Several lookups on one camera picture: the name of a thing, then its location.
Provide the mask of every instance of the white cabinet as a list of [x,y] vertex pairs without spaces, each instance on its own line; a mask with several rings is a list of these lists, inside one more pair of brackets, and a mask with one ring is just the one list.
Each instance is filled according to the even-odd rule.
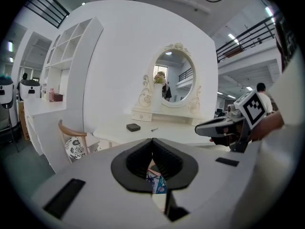
[[[41,99],[25,99],[31,141],[39,147],[55,172],[69,165],[65,155],[58,122],[76,131],[83,131],[83,95],[87,71],[95,45],[103,30],[100,21],[92,19],[78,23],[62,32],[49,50],[44,65]],[[63,102],[49,102],[51,88],[63,94]]]

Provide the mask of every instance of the flowers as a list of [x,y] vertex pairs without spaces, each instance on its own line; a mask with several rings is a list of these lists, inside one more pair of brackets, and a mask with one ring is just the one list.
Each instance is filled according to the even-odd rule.
[[159,71],[153,78],[154,83],[164,84],[165,83],[165,73]]

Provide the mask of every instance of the white platform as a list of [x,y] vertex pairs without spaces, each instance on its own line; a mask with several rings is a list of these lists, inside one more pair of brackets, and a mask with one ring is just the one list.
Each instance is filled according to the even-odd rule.
[[[127,124],[135,123],[141,127],[139,131],[131,132],[126,128]],[[187,124],[178,124],[162,121],[137,121],[132,120],[130,115],[116,116],[115,119],[102,123],[93,132],[99,139],[117,144],[133,142],[144,138],[165,138],[174,142],[192,146],[211,146],[210,138],[195,133],[195,127]]]
[[66,109],[65,102],[49,102],[42,98],[25,99],[24,104],[27,106],[29,115],[41,115],[54,111]]

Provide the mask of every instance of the small item on table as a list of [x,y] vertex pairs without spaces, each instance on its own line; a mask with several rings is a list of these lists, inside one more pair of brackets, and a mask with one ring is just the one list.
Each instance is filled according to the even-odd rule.
[[136,132],[141,129],[141,127],[137,124],[128,124],[128,125],[126,125],[126,128],[131,132]]
[[51,88],[49,92],[49,101],[54,102],[54,88]]
[[62,94],[54,94],[54,102],[62,102]]
[[164,178],[161,176],[159,172],[148,169],[146,175],[146,181],[148,181],[152,185],[153,194],[166,193],[166,183]]

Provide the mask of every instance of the pink bottle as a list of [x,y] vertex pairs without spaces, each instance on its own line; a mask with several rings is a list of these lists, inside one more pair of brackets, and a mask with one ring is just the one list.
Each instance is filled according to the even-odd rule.
[[54,102],[54,88],[51,88],[49,92],[49,101]]

